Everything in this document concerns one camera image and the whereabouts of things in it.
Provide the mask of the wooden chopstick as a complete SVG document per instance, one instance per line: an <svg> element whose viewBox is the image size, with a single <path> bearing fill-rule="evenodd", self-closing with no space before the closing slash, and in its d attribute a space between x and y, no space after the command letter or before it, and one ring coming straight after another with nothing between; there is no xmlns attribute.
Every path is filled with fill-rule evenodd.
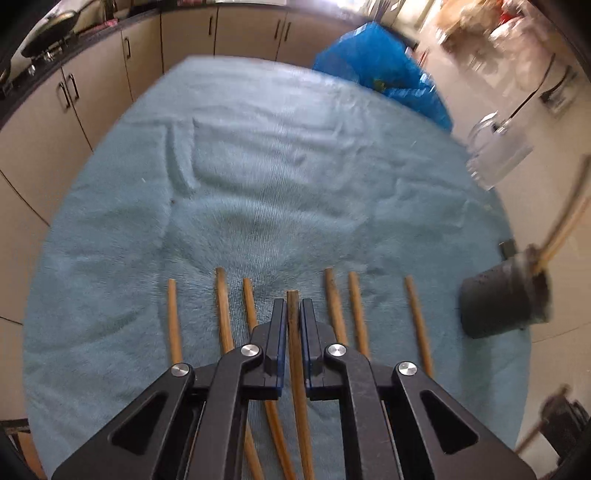
<svg viewBox="0 0 591 480"><path fill-rule="evenodd" d="M294 418L297 427L298 450L304 479L315 479L314 458L311 448L311 431L308 426L307 396L304 389L304 363L301 352L301 334L298 329L300 299L297 290L287 290L288 353L290 353L290 382L293 393Z"/></svg>
<svg viewBox="0 0 591 480"><path fill-rule="evenodd" d="M345 321L342 317L341 297L335 285L335 275L332 268L325 269L325 296L327 297L329 317L335 330L335 338L339 343L346 346L349 344L349 340L346 334Z"/></svg>
<svg viewBox="0 0 591 480"><path fill-rule="evenodd" d="M257 326L257 320L252 281L249 278L243 279L242 288L243 299L245 300L246 320L249 323L249 329L253 330ZM283 435L283 427L280 425L279 410L277 410L276 401L266 401L264 403L264 409L266 409L267 423L270 426L270 434L273 438L274 447L276 448L277 458L279 458L280 466L283 469L283 476L288 480L296 480L296 471L287 451L287 441Z"/></svg>
<svg viewBox="0 0 591 480"><path fill-rule="evenodd" d="M360 352L370 359L370 340L365 322L365 315L363 315L363 301L361 295L361 288L359 276L356 272L349 272L349 299L351 300L353 311L353 323L356 329L356 342Z"/></svg>
<svg viewBox="0 0 591 480"><path fill-rule="evenodd" d="M429 377L433 377L434 363L431 355L427 327L423 316L419 296L415 287L413 277L411 275L405 277L405 287L407 290L409 307L411 309L412 318L415 325L416 338L420 355L422 358L423 368Z"/></svg>
<svg viewBox="0 0 591 480"><path fill-rule="evenodd" d="M215 268L215 289L218 306L218 324L219 336L221 336L221 347L223 353L228 353L235 347L233 343L230 315L229 315L229 300L228 287L226 286L225 272L221 267ZM256 444L252 436L252 429L249 423L245 424L245 458L249 463L250 473L252 478L256 480L263 480L263 467L259 461L259 455L256 452Z"/></svg>
<svg viewBox="0 0 591 480"><path fill-rule="evenodd" d="M177 311L176 281L167 281L167 319L168 337L171 363L177 364L182 361L182 342Z"/></svg>

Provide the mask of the beige lower kitchen cabinets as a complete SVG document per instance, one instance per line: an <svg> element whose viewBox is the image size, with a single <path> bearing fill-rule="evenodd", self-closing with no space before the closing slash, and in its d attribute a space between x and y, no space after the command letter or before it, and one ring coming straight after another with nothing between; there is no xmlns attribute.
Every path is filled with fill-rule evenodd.
<svg viewBox="0 0 591 480"><path fill-rule="evenodd" d="M88 38L1 113L1 416L25 414L19 346L33 270L50 221L115 121L191 55L308 67L362 16L324 1L163 6Z"/></svg>

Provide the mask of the dark utensil holder cup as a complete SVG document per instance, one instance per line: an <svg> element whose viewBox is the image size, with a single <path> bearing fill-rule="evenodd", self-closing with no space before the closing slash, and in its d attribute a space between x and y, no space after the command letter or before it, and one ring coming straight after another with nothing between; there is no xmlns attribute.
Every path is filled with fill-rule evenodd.
<svg viewBox="0 0 591 480"><path fill-rule="evenodd" d="M469 277L459 290L460 322L466 335L486 338L551 320L551 288L546 271L535 270L534 245Z"/></svg>

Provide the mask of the light blue fleece table cloth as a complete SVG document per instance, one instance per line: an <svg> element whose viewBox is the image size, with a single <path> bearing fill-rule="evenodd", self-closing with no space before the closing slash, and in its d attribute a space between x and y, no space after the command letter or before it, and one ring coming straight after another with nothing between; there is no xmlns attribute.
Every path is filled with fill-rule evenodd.
<svg viewBox="0 0 591 480"><path fill-rule="evenodd" d="M169 364L166 284L183 358L221 354L214 271L232 333L288 290L327 319L324 272L360 278L373 359L418 356L404 286L426 318L436 380L508 445L527 397L530 335L467 337L462 281L512 235L464 146L351 82L297 67L193 57L164 75L95 149L54 216L24 322L27 417L52 474Z"/></svg>

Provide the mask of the blue plastic bag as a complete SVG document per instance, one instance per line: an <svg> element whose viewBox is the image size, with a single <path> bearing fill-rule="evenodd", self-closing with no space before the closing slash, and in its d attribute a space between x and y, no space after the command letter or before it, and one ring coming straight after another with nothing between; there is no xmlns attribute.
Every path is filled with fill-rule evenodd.
<svg viewBox="0 0 591 480"><path fill-rule="evenodd" d="M371 22L342 35L315 57L312 69L357 83L401 103L451 132L453 121L432 77L405 44Z"/></svg>

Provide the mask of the black wok pan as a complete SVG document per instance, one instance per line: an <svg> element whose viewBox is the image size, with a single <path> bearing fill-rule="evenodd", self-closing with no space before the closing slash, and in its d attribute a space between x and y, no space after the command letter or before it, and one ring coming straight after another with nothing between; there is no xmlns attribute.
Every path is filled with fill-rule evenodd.
<svg viewBox="0 0 591 480"><path fill-rule="evenodd" d="M79 11L67 10L49 19L42 25L21 50L25 58L35 58L52 45L65 39L73 30L80 16Z"/></svg>

